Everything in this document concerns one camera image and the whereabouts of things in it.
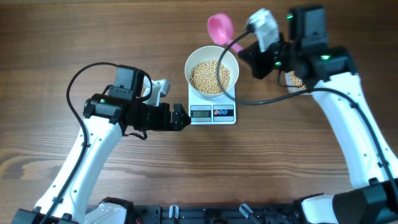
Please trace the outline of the pink measuring scoop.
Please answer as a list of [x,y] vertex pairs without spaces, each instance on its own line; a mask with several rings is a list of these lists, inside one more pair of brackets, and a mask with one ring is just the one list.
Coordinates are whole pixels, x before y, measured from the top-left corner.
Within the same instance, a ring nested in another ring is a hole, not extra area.
[[207,22],[207,30],[216,45],[228,46],[233,41],[234,25],[225,13],[210,16]]

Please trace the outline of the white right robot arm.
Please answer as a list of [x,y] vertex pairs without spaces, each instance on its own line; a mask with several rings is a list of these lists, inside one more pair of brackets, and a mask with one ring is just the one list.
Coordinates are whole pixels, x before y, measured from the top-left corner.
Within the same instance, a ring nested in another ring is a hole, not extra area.
[[257,41],[239,52],[256,78],[273,70],[294,72],[327,117],[343,151],[352,190],[298,201],[305,223],[389,223],[397,220],[397,158],[385,141],[349,52],[330,47],[325,10],[297,6],[287,16],[284,40],[267,9],[246,22]]

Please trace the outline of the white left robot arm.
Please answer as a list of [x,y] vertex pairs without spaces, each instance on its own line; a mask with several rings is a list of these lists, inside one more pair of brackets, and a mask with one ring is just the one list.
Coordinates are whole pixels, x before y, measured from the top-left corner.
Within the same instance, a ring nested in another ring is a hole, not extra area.
[[32,210],[18,209],[13,223],[139,223],[128,200],[105,198],[92,212],[87,205],[110,152],[134,128],[145,140],[148,131],[181,131],[191,123],[181,104],[161,103],[169,84],[156,82],[143,70],[116,65],[116,78],[102,93],[87,99],[75,117],[80,132],[52,185]]

